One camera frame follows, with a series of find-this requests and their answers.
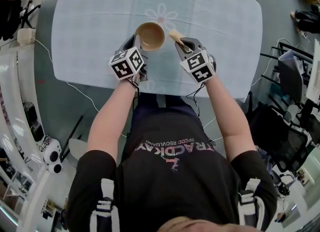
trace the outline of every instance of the black t-shirt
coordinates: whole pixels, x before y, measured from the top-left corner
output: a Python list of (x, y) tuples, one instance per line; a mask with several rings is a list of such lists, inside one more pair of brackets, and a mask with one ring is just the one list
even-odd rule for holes
[[(277, 207), (275, 188), (256, 151), (229, 163), (196, 117), (170, 109), (133, 128), (118, 167), (109, 154), (95, 150), (79, 160), (76, 172), (67, 209), (71, 232), (111, 231), (115, 221), (111, 226), (105, 219), (110, 206), (118, 208), (121, 231), (156, 231), (178, 216), (239, 224), (239, 192), (251, 178), (260, 179), (255, 195), (266, 208), (262, 230)], [(109, 206), (109, 213), (97, 204)]]

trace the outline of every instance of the black office chair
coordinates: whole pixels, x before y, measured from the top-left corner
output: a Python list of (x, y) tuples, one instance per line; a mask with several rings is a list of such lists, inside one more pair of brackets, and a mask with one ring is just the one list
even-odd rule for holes
[(320, 144), (320, 122), (313, 114), (310, 115), (306, 131), (310, 133), (315, 145)]
[(297, 170), (308, 157), (308, 137), (288, 126), (273, 106), (260, 104), (249, 123), (255, 145), (266, 151), (281, 172)]
[[(21, 7), (21, 0), (0, 0), (0, 39), (3, 41), (8, 39), (13, 39), (15, 32), (19, 28), (21, 23), (21, 28), (27, 24), (32, 28), (29, 22), (29, 16), (41, 5), (37, 5), (32, 10), (29, 10), (30, 4), (32, 1), (28, 1), (28, 4), (25, 9)], [(24, 15), (21, 17), (20, 12), (25, 10)]]
[(12, 39), (20, 24), (21, 0), (0, 0), (0, 39)]
[(297, 61), (295, 59), (283, 60), (281, 57), (273, 57), (266, 54), (260, 55), (278, 60), (278, 65), (275, 66), (273, 71), (279, 73), (280, 82), (272, 80), (265, 75), (262, 75), (262, 77), (279, 85), (282, 92), (294, 99), (295, 103), (299, 106), (303, 95), (304, 79), (301, 75)]

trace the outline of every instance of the flower pattern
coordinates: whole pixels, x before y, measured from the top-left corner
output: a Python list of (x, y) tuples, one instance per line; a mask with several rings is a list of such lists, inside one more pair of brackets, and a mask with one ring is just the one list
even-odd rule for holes
[(145, 14), (153, 21), (159, 24), (162, 28), (172, 31), (176, 29), (175, 24), (170, 22), (170, 20), (175, 19), (178, 14), (176, 11), (170, 11), (167, 13), (167, 8), (165, 4), (161, 3), (158, 6), (157, 12), (154, 10), (145, 10)]

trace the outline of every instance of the graphic print on t-shirt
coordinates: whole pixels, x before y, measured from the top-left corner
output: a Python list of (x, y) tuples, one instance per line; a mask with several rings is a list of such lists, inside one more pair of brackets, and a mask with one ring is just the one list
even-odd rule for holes
[(173, 171), (177, 170), (176, 167), (178, 167), (178, 161), (180, 160), (179, 158), (166, 159), (166, 158), (164, 158), (163, 156), (161, 156), (161, 157), (165, 160), (165, 162), (172, 162), (172, 163), (173, 163), (173, 165), (172, 165), (172, 167), (171, 167), (171, 169), (172, 169)]
[(162, 159), (165, 160), (166, 163), (171, 164), (171, 170), (177, 171), (177, 167), (179, 166), (179, 158), (170, 158), (172, 156), (177, 156), (180, 154), (184, 154), (185, 151), (188, 153), (196, 151), (214, 151), (213, 147), (210, 144), (205, 144), (204, 142), (195, 142), (193, 138), (190, 139), (181, 139), (178, 141), (167, 141), (160, 143), (153, 143), (149, 140), (146, 140), (144, 143), (141, 143), (135, 151), (145, 150), (150, 153), (160, 155)]

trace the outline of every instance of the floor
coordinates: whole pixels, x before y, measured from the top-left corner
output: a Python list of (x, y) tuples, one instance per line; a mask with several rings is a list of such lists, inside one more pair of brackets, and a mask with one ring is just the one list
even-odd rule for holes
[[(313, 35), (308, 35), (311, 40), (304, 39), (301, 35), (298, 35), (295, 31), (294, 25), (290, 19), (290, 12), (295, 10), (307, 10), (308, 6), (302, 0), (256, 0), (260, 3), (262, 8), (263, 16), (263, 37), (261, 52), (271, 54), (271, 46), (275, 46), (277, 41), (281, 38), (286, 38), (294, 46), (301, 44), (303, 48), (312, 53), (313, 50)], [(57, 0), (44, 0), (39, 20), (37, 22), (37, 34), (36, 38), (40, 40), (45, 46), (51, 44), (51, 24), (53, 20), (54, 7)], [(82, 140), (86, 141), (88, 138), (89, 129), (91, 123), (96, 115), (96, 111), (93, 109), (91, 102), (76, 92), (74, 89), (66, 85), (64, 82), (55, 79), (52, 64), (48, 59), (48, 53), (39, 44), (35, 47), (35, 81), (36, 90), (38, 97), (38, 105), (41, 112), (41, 120), (43, 128), (46, 134), (58, 139), (63, 145), (68, 135), (72, 131), (75, 123), (77, 122), (80, 115), (84, 115), (84, 119), (81, 122), (78, 130), (75, 133), (75, 137), (82, 135)], [(256, 70), (255, 82), (261, 74), (263, 74), (268, 65), (268, 58), (260, 58), (259, 64)], [(269, 69), (266, 75), (271, 75), (272, 67), (275, 61), (271, 61)], [(93, 88), (84, 85), (77, 86), (80, 90), (88, 94), (95, 102), (98, 108), (106, 102), (112, 93), (110, 89)], [(256, 105), (258, 101), (265, 102), (268, 100), (268, 91), (270, 83), (265, 80), (260, 80), (252, 87), (253, 100)], [(199, 98), (197, 99), (200, 107), (200, 118), (203, 125), (208, 124), (214, 118), (214, 113), (211, 104), (208, 99)], [(247, 109), (246, 103), (239, 102), (243, 110)], [(130, 129), (130, 118), (129, 114), (127, 124), (124, 128), (126, 134)], [(220, 130), (217, 122), (213, 121), (209, 124), (205, 131), (209, 138), (212, 140), (221, 137)], [(119, 142), (119, 153), (121, 153), (126, 139), (121, 137)], [(225, 150), (222, 140), (216, 141), (216, 151), (225, 155)], [(74, 169), (72, 166), (76, 166), (77, 161), (68, 156), (68, 170), (70, 170), (70, 178), (73, 177)], [(289, 199), (284, 203), (278, 203), (279, 212), (283, 207), (290, 206)], [(282, 231), (283, 228), (279, 224), (271, 223), (271, 227), (268, 231)]]

